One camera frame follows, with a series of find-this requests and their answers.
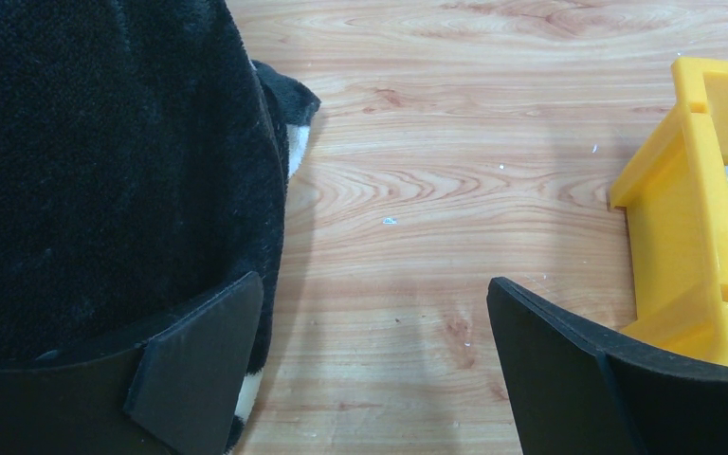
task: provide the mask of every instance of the yellow basket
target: yellow basket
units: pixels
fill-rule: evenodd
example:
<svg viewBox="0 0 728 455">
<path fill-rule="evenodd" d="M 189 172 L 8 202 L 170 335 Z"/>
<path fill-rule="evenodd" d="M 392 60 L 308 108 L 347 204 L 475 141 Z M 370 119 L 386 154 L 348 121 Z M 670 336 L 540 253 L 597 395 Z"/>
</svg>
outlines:
<svg viewBox="0 0 728 455">
<path fill-rule="evenodd" d="M 610 189 L 643 342 L 728 366 L 728 62 L 680 58 L 677 102 Z"/>
</svg>

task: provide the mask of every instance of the dark fuzzy fabric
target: dark fuzzy fabric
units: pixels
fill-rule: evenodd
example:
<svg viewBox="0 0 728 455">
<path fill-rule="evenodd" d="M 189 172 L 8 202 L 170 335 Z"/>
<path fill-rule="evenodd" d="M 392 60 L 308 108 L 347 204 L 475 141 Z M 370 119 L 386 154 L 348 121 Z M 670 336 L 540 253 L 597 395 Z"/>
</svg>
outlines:
<svg viewBox="0 0 728 455">
<path fill-rule="evenodd" d="M 250 270 L 265 360 L 288 159 L 274 96 L 220 0 L 0 0 L 0 363 Z"/>
</svg>

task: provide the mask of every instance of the plush fabric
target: plush fabric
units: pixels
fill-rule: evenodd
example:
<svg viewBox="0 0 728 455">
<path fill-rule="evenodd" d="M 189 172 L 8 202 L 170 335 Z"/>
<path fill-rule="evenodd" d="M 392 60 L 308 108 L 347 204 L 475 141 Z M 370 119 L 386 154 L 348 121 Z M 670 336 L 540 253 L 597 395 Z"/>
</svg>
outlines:
<svg viewBox="0 0 728 455">
<path fill-rule="evenodd" d="M 220 0 L 0 0 L 0 364 L 257 271 L 260 372 L 319 99 L 256 65 Z"/>
</svg>

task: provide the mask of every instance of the light brown wooden surface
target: light brown wooden surface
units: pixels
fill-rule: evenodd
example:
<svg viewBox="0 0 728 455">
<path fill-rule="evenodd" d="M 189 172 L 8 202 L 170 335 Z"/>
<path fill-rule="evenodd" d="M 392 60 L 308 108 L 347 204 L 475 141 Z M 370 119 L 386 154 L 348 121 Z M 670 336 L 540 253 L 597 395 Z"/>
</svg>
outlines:
<svg viewBox="0 0 728 455">
<path fill-rule="evenodd" d="M 634 318 L 606 193 L 674 59 L 728 60 L 728 2 L 228 4 L 252 58 L 324 101 L 238 453 L 520 453 L 489 280 Z"/>
</svg>

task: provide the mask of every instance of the plastic storage box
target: plastic storage box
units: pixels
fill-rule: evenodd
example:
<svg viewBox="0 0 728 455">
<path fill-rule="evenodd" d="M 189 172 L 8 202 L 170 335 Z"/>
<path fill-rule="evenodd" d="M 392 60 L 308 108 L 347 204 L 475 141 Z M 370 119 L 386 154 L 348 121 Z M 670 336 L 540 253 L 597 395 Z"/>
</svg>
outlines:
<svg viewBox="0 0 728 455">
<path fill-rule="evenodd" d="M 680 58 L 677 102 L 610 189 L 625 207 L 630 337 L 728 366 L 728 62 Z"/>
</svg>

